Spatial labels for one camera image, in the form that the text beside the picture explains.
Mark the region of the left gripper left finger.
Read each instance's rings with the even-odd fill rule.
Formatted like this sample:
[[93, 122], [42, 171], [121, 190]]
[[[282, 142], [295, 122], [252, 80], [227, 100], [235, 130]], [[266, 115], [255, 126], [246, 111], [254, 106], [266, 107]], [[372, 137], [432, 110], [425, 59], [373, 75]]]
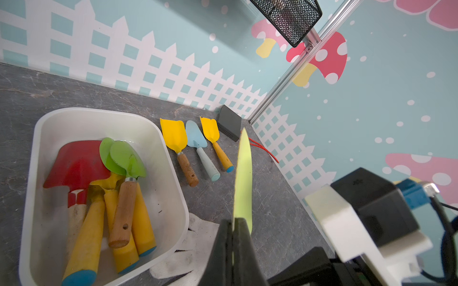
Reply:
[[230, 220], [219, 224], [216, 239], [198, 286], [232, 286], [233, 230]]

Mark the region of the yellow shovel wooden handle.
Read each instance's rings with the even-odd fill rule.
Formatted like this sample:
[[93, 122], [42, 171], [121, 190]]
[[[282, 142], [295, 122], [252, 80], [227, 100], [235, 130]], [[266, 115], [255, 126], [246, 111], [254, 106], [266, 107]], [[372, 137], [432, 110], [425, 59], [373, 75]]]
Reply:
[[177, 160], [191, 187], [196, 187], [199, 179], [196, 176], [183, 150], [187, 146], [187, 134], [183, 121], [160, 119], [163, 138], [168, 148], [175, 151]]

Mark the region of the light blue trowel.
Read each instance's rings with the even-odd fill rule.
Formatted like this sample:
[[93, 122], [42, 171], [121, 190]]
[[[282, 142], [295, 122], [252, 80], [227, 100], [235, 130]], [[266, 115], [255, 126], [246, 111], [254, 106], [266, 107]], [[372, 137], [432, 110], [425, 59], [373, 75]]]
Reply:
[[211, 181], [215, 182], [219, 180], [221, 174], [211, 159], [208, 157], [208, 155], [205, 153], [204, 148], [208, 146], [208, 143], [196, 122], [192, 120], [186, 121], [186, 134], [187, 145], [196, 149], [197, 154], [199, 155], [200, 160]]

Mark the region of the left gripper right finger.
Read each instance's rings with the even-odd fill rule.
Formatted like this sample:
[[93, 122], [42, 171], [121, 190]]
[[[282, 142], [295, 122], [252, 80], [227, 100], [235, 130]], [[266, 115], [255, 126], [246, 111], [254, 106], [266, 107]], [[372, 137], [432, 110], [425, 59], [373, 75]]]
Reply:
[[267, 286], [263, 276], [254, 245], [250, 237], [247, 221], [243, 218], [234, 220], [233, 230], [233, 285], [234, 286]]

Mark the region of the light green trowel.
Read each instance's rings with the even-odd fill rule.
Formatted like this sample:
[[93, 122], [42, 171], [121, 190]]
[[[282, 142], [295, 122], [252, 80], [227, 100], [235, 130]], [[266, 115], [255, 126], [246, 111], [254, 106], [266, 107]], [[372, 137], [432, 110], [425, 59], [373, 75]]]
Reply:
[[249, 233], [252, 233], [252, 153], [250, 140], [245, 128], [242, 129], [237, 155], [236, 177], [234, 184], [233, 220], [245, 219]]

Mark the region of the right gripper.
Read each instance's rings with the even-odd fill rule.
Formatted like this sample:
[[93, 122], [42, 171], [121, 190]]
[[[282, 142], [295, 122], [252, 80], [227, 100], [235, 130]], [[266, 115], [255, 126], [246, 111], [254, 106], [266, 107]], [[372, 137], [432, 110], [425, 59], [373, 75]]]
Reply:
[[271, 286], [380, 286], [382, 283], [358, 256], [348, 262], [329, 258], [315, 247], [267, 280]]

